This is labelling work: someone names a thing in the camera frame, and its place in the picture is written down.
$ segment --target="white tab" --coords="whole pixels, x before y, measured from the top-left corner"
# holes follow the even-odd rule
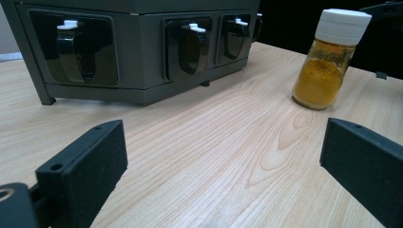
[[[78,21],[75,20],[65,20],[65,24],[62,26],[57,26],[60,30],[69,30],[78,28]]]
[[[196,32],[201,32],[201,33],[205,32],[205,29],[199,28],[198,24],[196,24],[196,23],[189,24],[189,27],[191,30],[194,30]]]
[[[235,24],[241,25],[241,26],[243,26],[243,27],[247,27],[247,26],[249,25],[249,24],[246,23],[246,22],[242,22],[242,21],[240,20],[240,18],[236,18],[236,19],[235,19]]]

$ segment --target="jar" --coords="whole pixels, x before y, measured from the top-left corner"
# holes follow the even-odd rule
[[[315,40],[293,88],[293,98],[312,109],[326,109],[338,96],[344,74],[372,16],[345,9],[325,9]]]

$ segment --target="white lid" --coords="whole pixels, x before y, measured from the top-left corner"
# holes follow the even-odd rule
[[[329,43],[355,46],[370,23],[372,15],[346,9],[325,9],[320,15],[315,37]]]

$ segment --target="dark gray machine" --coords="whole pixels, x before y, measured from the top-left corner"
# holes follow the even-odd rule
[[[241,70],[259,0],[0,0],[41,103],[149,105]]]

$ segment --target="wooden table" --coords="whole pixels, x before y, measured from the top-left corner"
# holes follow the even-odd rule
[[[403,144],[403,81],[350,67],[336,103],[296,104],[305,56],[255,43],[248,66],[159,103],[41,105],[23,61],[0,64],[0,185],[92,126],[122,119],[128,169],[93,227],[381,227],[319,165],[329,117]]]

